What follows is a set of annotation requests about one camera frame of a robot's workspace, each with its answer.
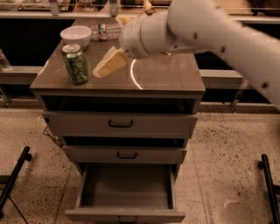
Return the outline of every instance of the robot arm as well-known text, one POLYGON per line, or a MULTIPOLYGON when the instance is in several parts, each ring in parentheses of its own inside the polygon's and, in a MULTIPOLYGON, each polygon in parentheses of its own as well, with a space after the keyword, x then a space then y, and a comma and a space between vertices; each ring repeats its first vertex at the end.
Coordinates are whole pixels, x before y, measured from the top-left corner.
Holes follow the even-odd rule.
POLYGON ((131 19, 121 48, 132 58, 207 49, 280 109, 280 42, 233 21, 213 0, 173 0, 169 10, 131 19))

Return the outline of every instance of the can lid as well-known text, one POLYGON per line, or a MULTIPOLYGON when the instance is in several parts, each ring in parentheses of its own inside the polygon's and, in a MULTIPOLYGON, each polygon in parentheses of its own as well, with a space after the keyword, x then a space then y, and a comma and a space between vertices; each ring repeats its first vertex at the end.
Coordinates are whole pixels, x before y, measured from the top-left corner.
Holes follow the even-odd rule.
POLYGON ((62 47, 62 52, 64 53, 77 53, 81 47, 76 44, 65 45, 62 47))

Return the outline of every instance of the clear plastic bottle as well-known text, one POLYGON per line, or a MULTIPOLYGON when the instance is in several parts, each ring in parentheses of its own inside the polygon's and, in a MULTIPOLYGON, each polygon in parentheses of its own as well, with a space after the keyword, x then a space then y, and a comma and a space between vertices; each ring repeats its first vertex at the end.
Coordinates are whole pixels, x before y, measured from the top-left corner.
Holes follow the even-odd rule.
POLYGON ((119 24, 96 24, 91 27, 91 38, 94 40, 118 39, 120 33, 119 24))
POLYGON ((0 71, 9 71, 11 70, 11 65, 4 55, 2 49, 0 48, 0 71))

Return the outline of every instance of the sponge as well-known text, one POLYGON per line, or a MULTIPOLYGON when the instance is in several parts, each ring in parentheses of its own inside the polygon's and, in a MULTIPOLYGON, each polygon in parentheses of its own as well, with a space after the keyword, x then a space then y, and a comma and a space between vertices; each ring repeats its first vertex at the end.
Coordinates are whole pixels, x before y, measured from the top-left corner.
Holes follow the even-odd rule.
POLYGON ((122 48, 116 49, 112 46, 104 55, 104 58, 96 65, 93 75, 97 78, 105 77, 114 71, 125 67, 129 57, 122 48))

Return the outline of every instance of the black stand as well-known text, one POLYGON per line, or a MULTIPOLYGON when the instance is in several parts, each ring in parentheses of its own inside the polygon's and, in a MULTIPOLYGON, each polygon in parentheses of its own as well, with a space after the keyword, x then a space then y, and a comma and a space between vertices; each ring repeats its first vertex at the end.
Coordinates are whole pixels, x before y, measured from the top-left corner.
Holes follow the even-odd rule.
POLYGON ((270 164, 267 155, 262 154, 262 162, 259 162, 258 167, 263 169, 266 180, 266 186, 268 188, 270 209, 272 212, 274 224, 280 224, 279 207, 277 204, 277 194, 280 194, 280 186, 274 185, 270 172, 270 164))
POLYGON ((21 156, 20 156, 19 160, 17 161, 17 164, 10 176, 0 176, 0 184, 5 185, 5 188, 3 189, 3 192, 0 196, 0 219, 3 218, 4 214, 2 213, 2 208, 4 207, 5 201, 9 197, 11 189, 18 177, 18 174, 20 172, 20 169, 21 169, 23 163, 25 162, 25 160, 27 160, 27 161, 32 160, 32 154, 28 153, 29 149, 30 148, 28 146, 26 146, 24 148, 24 150, 21 153, 21 156))

